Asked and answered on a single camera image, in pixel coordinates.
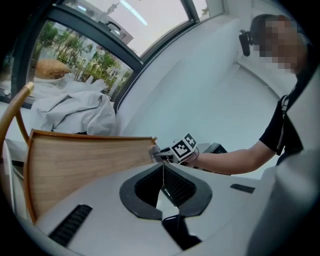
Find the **tree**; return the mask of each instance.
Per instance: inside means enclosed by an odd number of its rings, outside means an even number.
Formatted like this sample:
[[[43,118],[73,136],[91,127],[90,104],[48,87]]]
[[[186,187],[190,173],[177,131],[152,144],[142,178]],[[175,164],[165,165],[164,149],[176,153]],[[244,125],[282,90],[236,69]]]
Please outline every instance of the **tree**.
[[[86,53],[91,53],[92,49],[93,49],[94,45],[92,43],[88,44],[83,50]]]
[[[65,43],[65,41],[68,39],[68,37],[70,36],[70,32],[68,31],[63,31],[62,34],[58,34],[55,38],[54,43],[57,45],[57,48],[55,50],[55,52],[57,53],[60,49],[60,47]]]
[[[38,38],[38,43],[41,44],[42,47],[50,47],[54,43],[54,38],[58,34],[58,29],[54,27],[53,22],[47,22]]]
[[[92,62],[92,66],[91,66],[91,70],[90,71],[94,71],[96,69],[96,66],[98,64],[98,60],[99,60],[100,56],[98,51],[95,52],[95,54],[92,56],[91,61],[88,63],[88,67],[91,65]]]
[[[81,55],[83,51],[83,44],[83,40],[80,40],[77,36],[73,35],[72,38],[64,44],[57,59],[64,64],[76,64],[78,55]]]
[[[105,51],[104,55],[100,59],[99,64],[101,65],[101,70],[106,71],[107,69],[116,66],[116,61],[110,56],[109,52]]]
[[[119,82],[118,86],[115,88],[113,94],[111,95],[111,100],[114,101],[114,99],[117,97],[117,95],[119,94],[119,92],[121,91],[121,89],[123,88],[123,86],[125,85],[125,83],[127,82],[127,80],[131,75],[132,75],[131,69],[127,70],[124,73],[123,77],[121,78],[121,81]]]
[[[208,9],[208,7],[206,7],[206,8],[204,8],[204,9],[202,9],[201,11],[202,11],[202,16],[204,16],[204,15],[206,15],[206,14],[208,14],[208,13],[209,13],[209,9]]]

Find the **window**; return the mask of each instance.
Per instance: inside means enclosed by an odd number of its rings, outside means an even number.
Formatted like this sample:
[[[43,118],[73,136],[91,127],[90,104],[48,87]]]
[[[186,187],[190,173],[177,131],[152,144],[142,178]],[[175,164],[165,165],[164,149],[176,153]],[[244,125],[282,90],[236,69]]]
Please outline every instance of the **window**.
[[[35,43],[27,72],[33,97],[102,91],[114,99],[133,70],[99,44],[47,21]]]
[[[0,101],[27,82],[35,99],[79,91],[107,94],[117,110],[154,56],[222,0],[50,0],[30,14],[0,73]]]
[[[106,24],[140,57],[168,32],[189,21],[180,0],[66,0],[64,4]]]

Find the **black vent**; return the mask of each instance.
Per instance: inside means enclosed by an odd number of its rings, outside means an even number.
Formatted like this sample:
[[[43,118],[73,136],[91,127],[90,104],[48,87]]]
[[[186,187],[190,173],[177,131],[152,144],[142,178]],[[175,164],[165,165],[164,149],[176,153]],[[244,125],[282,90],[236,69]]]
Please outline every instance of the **black vent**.
[[[49,235],[58,244],[66,247],[80,226],[88,217],[92,208],[85,204],[79,204]]]
[[[172,203],[179,207],[196,192],[196,186],[191,181],[164,167],[164,185],[170,194]]]
[[[251,186],[245,186],[245,185],[240,185],[240,184],[232,184],[230,188],[235,189],[235,190],[240,190],[242,192],[247,192],[252,194],[255,191],[254,187]]]

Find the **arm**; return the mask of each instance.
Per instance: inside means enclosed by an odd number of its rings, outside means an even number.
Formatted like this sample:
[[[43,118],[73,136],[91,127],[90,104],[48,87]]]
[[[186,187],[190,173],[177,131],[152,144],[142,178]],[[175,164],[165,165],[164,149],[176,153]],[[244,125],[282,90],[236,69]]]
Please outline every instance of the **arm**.
[[[202,153],[192,165],[221,174],[245,174],[255,171],[275,154],[276,152],[258,141],[249,149],[222,154]],[[191,163],[193,160],[194,158],[191,157],[187,162]]]

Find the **white wall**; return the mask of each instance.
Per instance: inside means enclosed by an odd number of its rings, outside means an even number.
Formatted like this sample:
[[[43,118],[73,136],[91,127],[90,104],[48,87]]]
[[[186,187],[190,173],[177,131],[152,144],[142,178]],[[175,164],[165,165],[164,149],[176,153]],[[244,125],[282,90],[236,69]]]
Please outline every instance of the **white wall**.
[[[217,16],[217,15],[222,14],[224,12],[224,4],[223,4],[222,0],[205,0],[205,2],[207,4],[207,7],[208,7],[208,10],[210,13],[210,17]]]
[[[209,80],[218,81],[235,59],[238,31],[237,19],[221,15],[169,45],[147,67],[121,104],[116,115],[119,134],[132,133],[161,91],[170,90],[171,97],[181,97],[182,92],[194,93]]]
[[[285,15],[290,14],[281,5],[274,1],[252,0],[253,16],[260,14]]]
[[[252,0],[223,0],[224,10],[227,14],[238,18],[239,30],[249,30],[252,20]],[[237,40],[237,58],[243,55],[241,44]]]
[[[228,152],[246,149],[263,134],[279,100],[265,83],[237,64],[219,82],[208,80],[198,93],[187,91],[187,102],[175,101],[176,96],[163,88],[128,135],[157,136],[158,145],[166,147],[190,132],[199,143],[221,143]],[[277,158],[242,176],[260,179]]]

